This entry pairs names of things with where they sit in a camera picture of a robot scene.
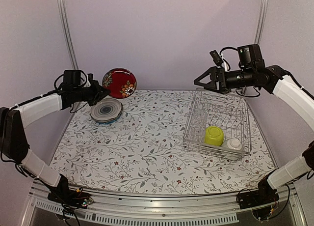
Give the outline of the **pale green flower plate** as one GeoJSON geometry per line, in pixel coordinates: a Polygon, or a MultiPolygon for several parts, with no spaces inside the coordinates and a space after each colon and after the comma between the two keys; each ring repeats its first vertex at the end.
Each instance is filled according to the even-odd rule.
{"type": "Polygon", "coordinates": [[[98,123],[110,123],[120,118],[123,109],[114,109],[112,107],[101,107],[100,109],[92,109],[91,118],[98,123]]]}

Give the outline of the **white cream plate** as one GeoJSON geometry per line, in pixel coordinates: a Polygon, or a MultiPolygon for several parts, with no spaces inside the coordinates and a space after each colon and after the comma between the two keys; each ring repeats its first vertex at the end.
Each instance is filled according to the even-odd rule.
{"type": "Polygon", "coordinates": [[[123,105],[116,99],[106,98],[90,109],[90,116],[98,123],[109,123],[118,119],[123,111],[123,105]]]}

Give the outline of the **blue polka dot plate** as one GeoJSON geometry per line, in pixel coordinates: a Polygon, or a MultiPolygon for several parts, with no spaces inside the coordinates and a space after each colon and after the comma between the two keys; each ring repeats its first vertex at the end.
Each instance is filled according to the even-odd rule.
{"type": "Polygon", "coordinates": [[[100,121],[100,120],[96,120],[94,118],[92,118],[92,120],[95,121],[98,124],[105,124],[105,125],[107,125],[107,124],[111,124],[111,123],[116,122],[120,117],[121,117],[121,115],[117,116],[116,118],[107,120],[107,121],[100,121]]]}

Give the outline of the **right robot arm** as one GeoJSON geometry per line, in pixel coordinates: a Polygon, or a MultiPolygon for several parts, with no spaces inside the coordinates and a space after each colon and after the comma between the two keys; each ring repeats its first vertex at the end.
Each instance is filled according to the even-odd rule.
{"type": "MultiPolygon", "coordinates": [[[[232,89],[255,86],[288,104],[310,128],[314,127],[314,100],[294,80],[292,75],[278,65],[258,70],[245,69],[226,72],[222,68],[211,67],[194,80],[194,84],[205,90],[227,94],[232,89]]],[[[257,204],[265,204],[272,198],[273,190],[305,175],[314,168],[314,144],[283,167],[273,171],[259,182],[259,190],[254,192],[257,204]]]]}

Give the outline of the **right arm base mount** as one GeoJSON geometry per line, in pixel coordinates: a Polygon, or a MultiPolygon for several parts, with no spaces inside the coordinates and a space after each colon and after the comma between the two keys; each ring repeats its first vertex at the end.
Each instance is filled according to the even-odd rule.
{"type": "Polygon", "coordinates": [[[247,188],[238,192],[236,201],[240,209],[253,208],[267,204],[265,208],[252,211],[253,216],[259,221],[269,220],[279,204],[277,190],[272,189],[268,182],[263,180],[258,184],[257,190],[247,188]]]}

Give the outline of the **dark red patterned plate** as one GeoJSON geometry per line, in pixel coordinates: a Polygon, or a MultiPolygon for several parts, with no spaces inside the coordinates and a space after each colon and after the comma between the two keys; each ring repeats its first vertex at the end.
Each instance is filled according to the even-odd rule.
{"type": "Polygon", "coordinates": [[[102,85],[110,91],[110,97],[124,99],[136,91],[137,81],[135,75],[128,69],[114,68],[104,75],[102,85]]]}

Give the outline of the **white small bowl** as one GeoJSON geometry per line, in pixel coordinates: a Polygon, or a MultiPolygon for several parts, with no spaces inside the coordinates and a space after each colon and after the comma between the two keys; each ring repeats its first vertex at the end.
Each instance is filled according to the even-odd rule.
{"type": "Polygon", "coordinates": [[[230,154],[239,154],[243,151],[242,143],[239,139],[230,138],[225,140],[222,145],[222,149],[230,154]]]}

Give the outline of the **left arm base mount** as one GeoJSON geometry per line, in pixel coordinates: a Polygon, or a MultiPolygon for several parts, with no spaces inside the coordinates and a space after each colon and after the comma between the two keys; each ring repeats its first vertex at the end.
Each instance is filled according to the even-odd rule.
{"type": "Polygon", "coordinates": [[[75,190],[69,188],[68,179],[60,174],[60,180],[56,187],[47,187],[49,189],[48,200],[54,201],[66,206],[71,206],[75,209],[87,208],[93,203],[91,195],[79,187],[75,190]]]}

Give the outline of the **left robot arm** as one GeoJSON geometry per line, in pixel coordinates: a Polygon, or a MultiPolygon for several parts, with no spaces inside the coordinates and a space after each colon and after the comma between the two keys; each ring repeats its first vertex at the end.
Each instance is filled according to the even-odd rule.
{"type": "Polygon", "coordinates": [[[90,80],[86,85],[70,89],[54,89],[10,108],[0,109],[0,159],[13,163],[29,172],[50,187],[53,194],[62,203],[69,203],[73,193],[64,185],[59,185],[61,175],[52,170],[30,148],[26,131],[28,127],[53,113],[63,111],[73,104],[85,102],[94,106],[110,94],[108,89],[90,80]]]}

